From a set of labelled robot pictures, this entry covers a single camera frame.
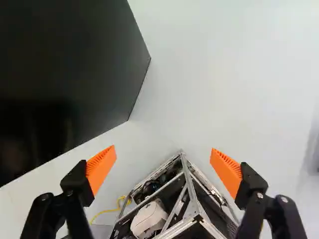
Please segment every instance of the wire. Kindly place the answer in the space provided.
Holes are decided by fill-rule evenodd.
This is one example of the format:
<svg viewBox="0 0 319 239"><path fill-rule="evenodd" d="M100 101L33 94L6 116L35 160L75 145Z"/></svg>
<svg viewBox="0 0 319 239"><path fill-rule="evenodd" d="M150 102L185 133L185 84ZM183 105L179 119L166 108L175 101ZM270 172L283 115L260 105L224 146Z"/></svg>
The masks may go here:
<svg viewBox="0 0 319 239"><path fill-rule="evenodd" d="M116 206L117 206L117 208L115 208L115 209L110 209L110 210L104 210L104 211L101 211L101 212L99 212L98 214L96 214L96 215L91 219L90 225L92 225L93 221L94 221L99 215L101 215L101 214L103 214L103 213L110 213L110 212L119 211L119 210L121 209L120 201L124 201L125 198L126 198L126 196L124 195L124 196L119 197L119 198L116 200ZM128 203L126 204L126 206L129 205L129 204L131 204L131 202L132 202L132 200L129 198Z"/></svg>

